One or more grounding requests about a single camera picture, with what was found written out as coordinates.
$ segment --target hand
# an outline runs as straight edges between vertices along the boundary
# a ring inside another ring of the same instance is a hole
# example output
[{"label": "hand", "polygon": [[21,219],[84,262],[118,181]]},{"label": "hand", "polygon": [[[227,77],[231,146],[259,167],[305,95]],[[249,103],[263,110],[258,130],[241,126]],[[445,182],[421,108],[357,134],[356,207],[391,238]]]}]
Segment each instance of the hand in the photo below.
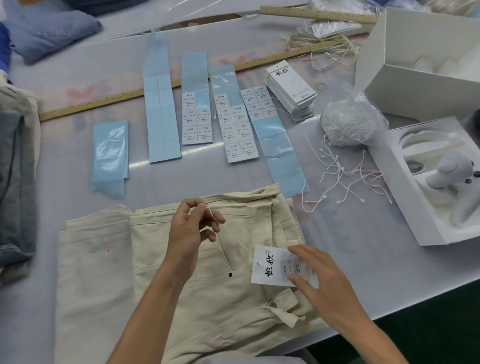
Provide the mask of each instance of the hand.
[{"label": "hand", "polygon": [[347,277],[328,253],[307,245],[289,246],[288,250],[317,273],[320,283],[317,290],[297,275],[289,275],[288,279],[305,295],[326,323],[347,340],[357,329],[372,323]]},{"label": "hand", "polygon": [[[225,223],[222,214],[215,210],[212,210],[212,213],[220,224]],[[162,265],[168,265],[173,270],[174,276],[180,278],[182,283],[188,281],[195,270],[200,243],[206,239],[211,242],[216,240],[215,232],[220,232],[220,226],[215,219],[201,198],[183,200],[173,215],[167,253]],[[206,229],[200,232],[207,226],[213,231]]]}]

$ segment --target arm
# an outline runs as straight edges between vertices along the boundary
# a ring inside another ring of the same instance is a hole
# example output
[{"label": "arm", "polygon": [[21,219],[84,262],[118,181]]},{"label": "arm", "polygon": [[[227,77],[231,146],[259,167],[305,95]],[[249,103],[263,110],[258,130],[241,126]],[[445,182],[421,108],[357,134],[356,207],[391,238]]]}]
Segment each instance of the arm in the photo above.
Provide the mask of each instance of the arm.
[{"label": "arm", "polygon": [[390,338],[370,320],[347,277],[329,254],[307,245],[295,245],[288,249],[317,273],[320,288],[314,289],[296,275],[288,278],[325,322],[352,344],[367,364],[408,364]]},{"label": "arm", "polygon": [[[157,364],[163,357],[175,307],[192,276],[203,240],[216,240],[217,223],[224,217],[206,210],[203,200],[184,200],[172,218],[168,247],[162,265],[145,291],[107,364]],[[210,226],[211,230],[202,230]]]}]

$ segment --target green floor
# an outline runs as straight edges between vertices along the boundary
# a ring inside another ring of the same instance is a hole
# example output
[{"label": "green floor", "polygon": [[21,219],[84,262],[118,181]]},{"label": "green floor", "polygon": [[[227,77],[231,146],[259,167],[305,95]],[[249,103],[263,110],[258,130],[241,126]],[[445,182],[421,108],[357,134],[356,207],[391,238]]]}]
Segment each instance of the green floor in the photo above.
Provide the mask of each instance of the green floor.
[{"label": "green floor", "polygon": [[[480,364],[480,280],[376,323],[410,364]],[[339,335],[308,350],[320,364],[348,364],[358,357]]]}]

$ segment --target beige pants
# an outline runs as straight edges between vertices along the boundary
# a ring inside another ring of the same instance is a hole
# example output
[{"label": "beige pants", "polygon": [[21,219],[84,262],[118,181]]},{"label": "beige pants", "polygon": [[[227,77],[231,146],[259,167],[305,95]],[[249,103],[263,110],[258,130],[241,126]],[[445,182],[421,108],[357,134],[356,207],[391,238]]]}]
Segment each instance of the beige pants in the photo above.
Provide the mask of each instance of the beige pants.
[{"label": "beige pants", "polygon": [[[285,287],[250,283],[255,245],[305,243],[278,185],[204,198],[226,218],[216,243],[203,242],[168,336],[164,363],[190,363],[214,352],[254,356],[326,323],[305,297]],[[179,204],[137,210],[131,217],[137,303],[162,263],[170,221]]]},{"label": "beige pants", "polygon": [[59,234],[56,364],[105,364],[133,312],[130,216],[118,205]]}]

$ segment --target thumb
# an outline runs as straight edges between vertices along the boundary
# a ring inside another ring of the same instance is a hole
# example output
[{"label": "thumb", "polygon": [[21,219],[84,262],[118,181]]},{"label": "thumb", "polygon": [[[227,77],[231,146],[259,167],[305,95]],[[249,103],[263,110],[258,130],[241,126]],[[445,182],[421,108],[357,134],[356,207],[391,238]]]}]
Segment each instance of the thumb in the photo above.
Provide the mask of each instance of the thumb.
[{"label": "thumb", "polygon": [[306,297],[306,299],[312,303],[312,301],[315,299],[317,290],[313,288],[309,282],[304,280],[302,277],[297,276],[296,274],[287,274],[287,278],[295,284],[295,287],[297,287],[300,292],[303,293],[303,295]]},{"label": "thumb", "polygon": [[199,225],[200,221],[204,218],[204,213],[207,208],[207,205],[205,205],[203,202],[199,203],[192,211],[189,217],[189,221],[191,220],[192,223],[195,225]]}]

